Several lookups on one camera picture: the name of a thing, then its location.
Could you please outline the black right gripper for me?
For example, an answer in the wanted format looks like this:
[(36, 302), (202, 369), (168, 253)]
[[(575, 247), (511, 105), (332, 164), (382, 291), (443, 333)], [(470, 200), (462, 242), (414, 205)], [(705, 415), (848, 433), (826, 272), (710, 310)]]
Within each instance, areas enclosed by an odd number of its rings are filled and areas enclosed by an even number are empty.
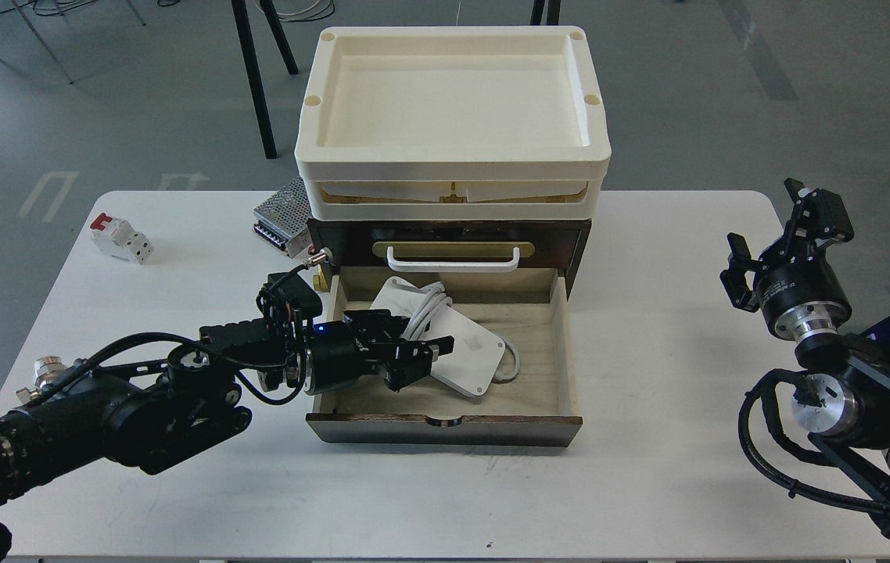
[(850, 242), (855, 228), (840, 195), (794, 178), (785, 178), (785, 189), (793, 207), (782, 234), (753, 259), (745, 237), (730, 232), (721, 284), (731, 306), (759, 311), (775, 338), (834, 335), (852, 308), (825, 250)]

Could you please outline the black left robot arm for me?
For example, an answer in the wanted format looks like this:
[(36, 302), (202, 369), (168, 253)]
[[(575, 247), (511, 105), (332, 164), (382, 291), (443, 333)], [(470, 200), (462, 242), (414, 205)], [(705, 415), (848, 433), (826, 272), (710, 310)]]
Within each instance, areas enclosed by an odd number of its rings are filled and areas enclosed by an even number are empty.
[[(431, 374), (452, 335), (390, 310), (349, 310), (315, 323), (322, 303), (300, 268), (274, 272), (254, 320), (206, 325), (197, 339), (123, 336), (55, 377), (38, 378), (0, 416), (0, 507), (102, 457), (156, 475), (245, 431), (244, 392), (280, 406), (379, 375), (391, 391)], [(0, 562), (12, 535), (0, 522)]]

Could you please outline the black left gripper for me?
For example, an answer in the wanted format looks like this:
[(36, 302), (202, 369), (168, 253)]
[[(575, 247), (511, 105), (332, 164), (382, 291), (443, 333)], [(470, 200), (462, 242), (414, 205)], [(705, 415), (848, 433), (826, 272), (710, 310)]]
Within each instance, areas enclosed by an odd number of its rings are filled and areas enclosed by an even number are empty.
[(313, 325), (307, 332), (310, 396), (356, 384), (363, 375), (381, 375), (391, 391), (415, 382), (415, 364), (429, 368), (453, 353), (455, 338), (404, 341), (410, 318), (388, 309), (345, 311), (340, 321)]

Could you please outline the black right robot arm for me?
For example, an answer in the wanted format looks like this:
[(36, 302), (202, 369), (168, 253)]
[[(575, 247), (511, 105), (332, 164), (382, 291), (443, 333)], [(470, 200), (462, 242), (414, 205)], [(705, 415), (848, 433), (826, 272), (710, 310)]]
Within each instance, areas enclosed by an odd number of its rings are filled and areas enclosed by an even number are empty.
[[(842, 197), (784, 181), (793, 204), (780, 238), (753, 259), (745, 238), (729, 234), (720, 272), (735, 309), (759, 311), (767, 331), (795, 343), (797, 371), (774, 368), (748, 391), (737, 437), (764, 478), (830, 507), (867, 514), (890, 540), (890, 316), (859, 334), (842, 334), (852, 308), (827, 262), (827, 247), (855, 229)], [(775, 444), (799, 462), (841, 470), (864, 492), (851, 497), (807, 485), (778, 470), (756, 448), (750, 412), (760, 405)]]

